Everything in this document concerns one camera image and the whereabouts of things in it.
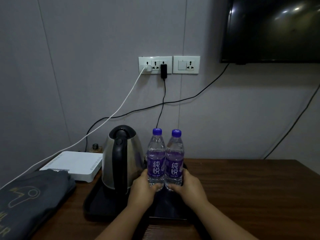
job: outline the black plug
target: black plug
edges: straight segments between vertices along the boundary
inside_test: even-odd
[[[160,70],[161,70],[161,78],[163,80],[165,80],[168,76],[168,73],[167,73],[167,64],[161,64],[160,65]]]

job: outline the white plug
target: white plug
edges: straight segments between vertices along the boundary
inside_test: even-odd
[[[140,65],[140,71],[144,68],[145,72],[151,72],[152,66],[151,65]]]

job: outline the water bottle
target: water bottle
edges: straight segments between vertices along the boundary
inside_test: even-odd
[[[164,183],[168,190],[170,190],[168,184],[182,185],[183,157],[184,147],[181,130],[174,129],[167,145],[165,159]]]
[[[155,128],[152,134],[146,152],[148,182],[150,185],[160,183],[161,188],[159,190],[161,190],[164,185],[166,145],[162,138],[162,129]]]

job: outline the bottle label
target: bottle label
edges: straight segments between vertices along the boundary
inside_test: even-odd
[[[180,161],[172,161],[165,159],[165,174],[171,178],[179,178],[182,175],[183,159]]]
[[[161,177],[165,174],[165,157],[153,159],[148,157],[148,175],[150,177]]]

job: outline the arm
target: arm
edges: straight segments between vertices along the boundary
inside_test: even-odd
[[[183,201],[198,216],[212,239],[257,240],[210,204],[198,178],[192,176],[186,169],[183,169],[183,177],[183,186],[170,184],[169,188],[181,195]]]
[[[147,170],[144,170],[131,186],[127,207],[96,240],[131,239],[143,214],[151,206],[155,192],[159,188],[160,185],[158,184],[150,187]]]

